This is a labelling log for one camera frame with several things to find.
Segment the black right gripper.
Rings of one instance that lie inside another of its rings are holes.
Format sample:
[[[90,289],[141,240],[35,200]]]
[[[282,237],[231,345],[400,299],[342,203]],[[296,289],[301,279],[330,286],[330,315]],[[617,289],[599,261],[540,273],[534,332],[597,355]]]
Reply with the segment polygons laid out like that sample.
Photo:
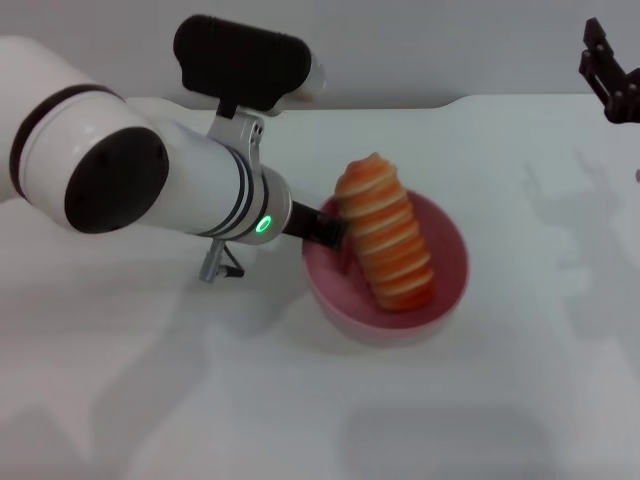
[[[596,17],[586,21],[579,73],[605,106],[613,124],[640,124],[640,67],[626,73]]]

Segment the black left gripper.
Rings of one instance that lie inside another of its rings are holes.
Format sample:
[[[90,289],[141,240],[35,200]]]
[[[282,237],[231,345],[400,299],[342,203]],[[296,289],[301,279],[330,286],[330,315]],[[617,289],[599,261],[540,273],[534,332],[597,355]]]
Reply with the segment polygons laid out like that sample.
[[[293,201],[283,233],[314,241],[331,250],[340,250],[347,231],[348,223],[343,219]]]

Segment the long golden bread loaf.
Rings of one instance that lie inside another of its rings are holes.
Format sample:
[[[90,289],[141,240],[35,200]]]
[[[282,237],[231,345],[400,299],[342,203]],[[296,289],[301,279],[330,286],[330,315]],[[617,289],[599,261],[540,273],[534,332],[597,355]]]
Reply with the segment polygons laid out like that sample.
[[[428,304],[434,296],[431,252],[397,167],[377,153],[350,162],[334,200],[377,304],[387,311]]]

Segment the pink plastic bowl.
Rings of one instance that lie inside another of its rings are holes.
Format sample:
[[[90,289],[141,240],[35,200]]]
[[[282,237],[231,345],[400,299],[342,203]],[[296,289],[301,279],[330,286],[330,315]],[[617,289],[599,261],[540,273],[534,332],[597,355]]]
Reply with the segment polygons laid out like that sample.
[[[435,270],[433,293],[423,305],[409,310],[381,308],[347,246],[335,252],[303,243],[305,276],[317,305],[338,331],[355,341],[375,346],[417,341],[444,323],[464,296],[470,259],[463,235],[432,200],[414,191],[408,196]]]

